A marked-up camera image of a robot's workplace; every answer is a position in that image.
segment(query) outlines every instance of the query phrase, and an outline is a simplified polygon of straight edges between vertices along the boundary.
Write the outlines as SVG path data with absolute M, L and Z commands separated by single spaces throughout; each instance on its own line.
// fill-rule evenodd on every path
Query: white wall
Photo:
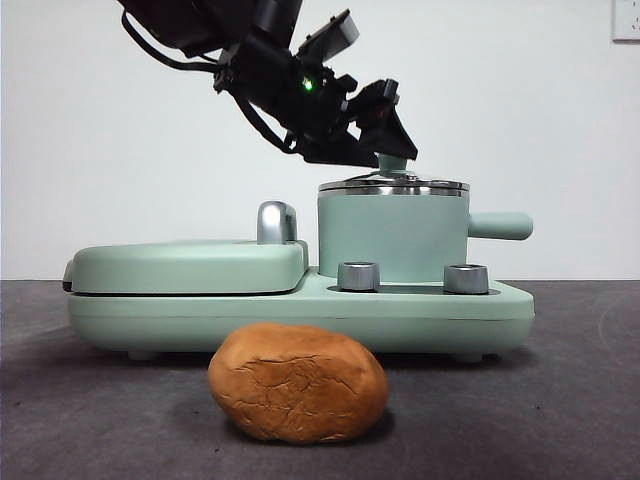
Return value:
M 281 155 L 206 74 L 147 57 L 105 0 L 2 2 L 2 256 L 55 279 L 78 249 L 252 238 L 261 201 L 298 211 L 317 261 L 318 184 L 361 169 Z M 400 81 L 415 169 L 472 186 L 472 210 L 524 210 L 526 242 L 472 240 L 496 278 L 640 278 L 640 45 L 609 0 L 307 0 L 294 45 L 350 7 L 330 65 Z

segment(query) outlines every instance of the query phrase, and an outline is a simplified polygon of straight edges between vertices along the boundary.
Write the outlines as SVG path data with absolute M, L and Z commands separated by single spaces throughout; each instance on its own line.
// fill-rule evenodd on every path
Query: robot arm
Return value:
M 405 132 L 395 106 L 398 83 L 378 80 L 351 99 L 356 80 L 323 63 L 350 46 L 358 31 L 349 11 L 306 41 L 293 55 L 289 43 L 302 0 L 119 0 L 122 23 L 147 53 L 180 70 L 212 73 L 217 92 L 230 93 L 251 125 L 285 153 L 309 163 L 377 167 L 375 153 L 415 159 L 417 149 Z M 131 13 L 165 46 L 188 58 L 178 62 L 149 45 L 127 18 Z M 212 59 L 206 54 L 222 50 Z M 287 130 L 280 139 L 254 106 Z M 356 122 L 359 139 L 347 128 Z

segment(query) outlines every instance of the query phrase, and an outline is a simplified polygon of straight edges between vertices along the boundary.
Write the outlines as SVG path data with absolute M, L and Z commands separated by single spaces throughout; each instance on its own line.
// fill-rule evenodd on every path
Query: gray table surface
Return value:
M 3 282 L 2 478 L 640 479 L 640 281 L 510 283 L 536 298 L 523 347 L 380 355 L 376 427 L 296 447 L 229 424 L 210 355 L 132 363 L 74 335 L 58 282 Z

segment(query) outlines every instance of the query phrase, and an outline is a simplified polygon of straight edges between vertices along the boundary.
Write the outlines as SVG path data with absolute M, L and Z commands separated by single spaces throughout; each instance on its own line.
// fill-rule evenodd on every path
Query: bread crust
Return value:
M 252 437 L 306 444 L 349 440 L 381 416 L 384 370 L 360 343 L 313 326 L 256 323 L 211 359 L 211 393 Z

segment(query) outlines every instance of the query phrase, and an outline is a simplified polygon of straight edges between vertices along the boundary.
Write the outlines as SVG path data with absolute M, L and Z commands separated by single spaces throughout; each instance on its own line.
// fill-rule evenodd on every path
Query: silver handle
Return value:
M 296 211 L 284 202 L 264 202 L 258 209 L 258 245 L 282 245 L 298 239 Z

